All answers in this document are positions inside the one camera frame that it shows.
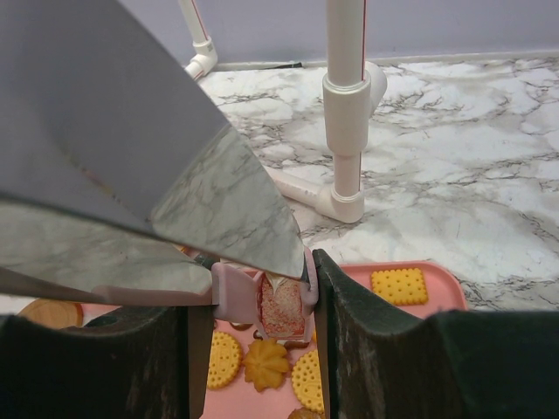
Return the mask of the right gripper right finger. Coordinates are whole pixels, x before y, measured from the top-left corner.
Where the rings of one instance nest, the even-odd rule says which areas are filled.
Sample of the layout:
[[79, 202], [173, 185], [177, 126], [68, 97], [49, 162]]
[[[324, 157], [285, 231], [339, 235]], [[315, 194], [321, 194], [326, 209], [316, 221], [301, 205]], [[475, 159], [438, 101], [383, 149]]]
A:
[[329, 418], [555, 418], [555, 311], [447, 311], [419, 319], [313, 254]]

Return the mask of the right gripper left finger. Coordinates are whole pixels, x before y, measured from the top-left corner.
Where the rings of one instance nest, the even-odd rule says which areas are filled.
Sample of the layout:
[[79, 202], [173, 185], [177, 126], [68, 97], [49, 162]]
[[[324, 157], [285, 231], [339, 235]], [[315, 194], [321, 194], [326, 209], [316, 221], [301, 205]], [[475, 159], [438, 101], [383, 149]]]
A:
[[1, 318], [3, 418], [198, 418], [214, 319], [208, 306], [122, 307], [53, 330]]

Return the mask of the pink cake slice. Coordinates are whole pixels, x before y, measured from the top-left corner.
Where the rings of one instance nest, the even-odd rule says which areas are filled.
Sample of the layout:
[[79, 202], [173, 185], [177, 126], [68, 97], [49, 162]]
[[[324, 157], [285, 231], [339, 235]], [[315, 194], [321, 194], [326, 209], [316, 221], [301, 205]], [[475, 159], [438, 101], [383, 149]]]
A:
[[264, 273], [259, 284], [259, 321], [267, 338], [301, 340], [306, 320], [299, 283]]

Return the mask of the metal tongs pink tips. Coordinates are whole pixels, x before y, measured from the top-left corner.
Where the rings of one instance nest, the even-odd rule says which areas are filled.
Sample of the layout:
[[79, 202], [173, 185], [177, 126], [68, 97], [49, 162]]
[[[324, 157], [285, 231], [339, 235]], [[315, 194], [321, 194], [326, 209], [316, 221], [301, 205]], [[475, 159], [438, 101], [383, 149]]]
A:
[[2, 2], [2, 293], [262, 325], [243, 266], [311, 315], [298, 224], [199, 84], [118, 1]]

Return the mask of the heart gingerbread cookie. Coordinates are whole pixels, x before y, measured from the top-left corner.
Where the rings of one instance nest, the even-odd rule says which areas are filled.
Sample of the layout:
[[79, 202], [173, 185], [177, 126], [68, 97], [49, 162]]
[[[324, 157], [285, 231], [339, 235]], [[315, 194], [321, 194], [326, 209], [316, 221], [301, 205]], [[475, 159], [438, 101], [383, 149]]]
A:
[[245, 331], [245, 330], [248, 330], [252, 327], [252, 324], [247, 324], [247, 323], [231, 322], [230, 325], [233, 329], [238, 330], [238, 331]]

